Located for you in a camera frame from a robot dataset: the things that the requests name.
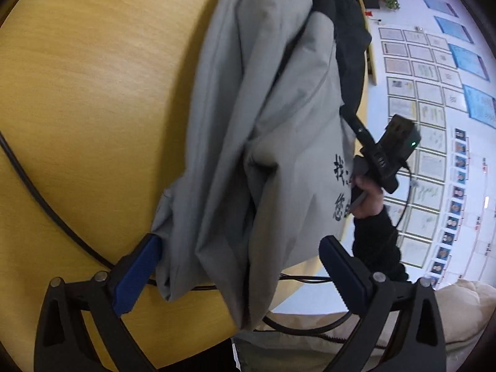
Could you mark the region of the person's right forearm black sleeve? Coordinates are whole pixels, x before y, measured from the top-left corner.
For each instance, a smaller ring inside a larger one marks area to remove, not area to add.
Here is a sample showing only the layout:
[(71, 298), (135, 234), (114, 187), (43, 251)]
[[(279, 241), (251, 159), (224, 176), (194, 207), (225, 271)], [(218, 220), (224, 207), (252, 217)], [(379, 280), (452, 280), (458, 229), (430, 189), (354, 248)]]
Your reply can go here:
[(401, 263), (398, 230), (385, 206), (378, 215), (354, 218), (352, 253), (371, 273), (381, 272), (391, 281), (405, 282), (409, 275)]

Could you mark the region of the person's right hand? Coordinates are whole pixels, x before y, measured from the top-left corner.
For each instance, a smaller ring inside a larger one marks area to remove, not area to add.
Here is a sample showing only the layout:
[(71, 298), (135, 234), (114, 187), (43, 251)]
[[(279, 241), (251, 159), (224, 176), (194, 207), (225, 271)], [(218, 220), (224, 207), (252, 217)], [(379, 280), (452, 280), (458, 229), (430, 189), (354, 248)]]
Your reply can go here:
[(357, 176), (355, 184), (366, 195), (364, 200), (352, 211), (353, 216), (357, 219), (377, 216), (383, 209), (384, 196), (382, 188), (374, 180), (366, 176)]

